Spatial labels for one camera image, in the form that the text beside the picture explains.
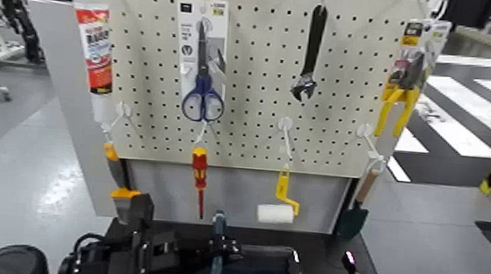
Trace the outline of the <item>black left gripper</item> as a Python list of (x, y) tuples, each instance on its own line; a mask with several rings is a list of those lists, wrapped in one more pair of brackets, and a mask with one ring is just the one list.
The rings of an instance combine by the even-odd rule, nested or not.
[[(149, 194), (131, 198), (127, 230), (114, 237), (81, 235), (69, 253), (68, 274), (183, 274), (177, 234), (155, 232), (153, 214)], [(206, 267), (216, 257), (239, 261), (241, 249), (236, 239), (225, 236), (185, 239), (182, 263)]]

